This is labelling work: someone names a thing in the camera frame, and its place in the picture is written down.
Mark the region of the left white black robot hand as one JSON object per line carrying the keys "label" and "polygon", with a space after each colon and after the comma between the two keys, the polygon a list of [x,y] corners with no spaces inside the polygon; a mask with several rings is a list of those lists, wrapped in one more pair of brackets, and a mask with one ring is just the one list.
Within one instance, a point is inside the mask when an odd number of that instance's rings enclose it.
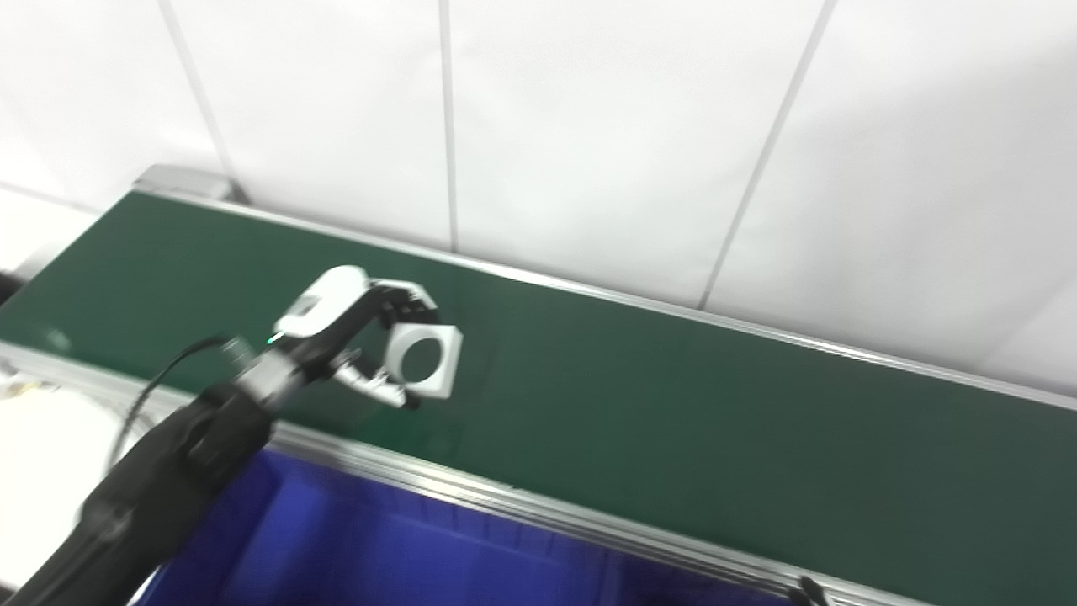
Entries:
{"label": "left white black robot hand", "polygon": [[[370,322],[388,332],[381,362],[349,347]],[[425,380],[407,382],[403,361],[412,346],[426,340],[440,347],[438,367]],[[423,399],[453,395],[462,341],[457,327],[440,322],[426,288],[412,281],[370,279],[360,266],[342,265],[300,292],[274,323],[266,346],[284,353],[307,384],[337,380],[374,401],[415,410]]]}

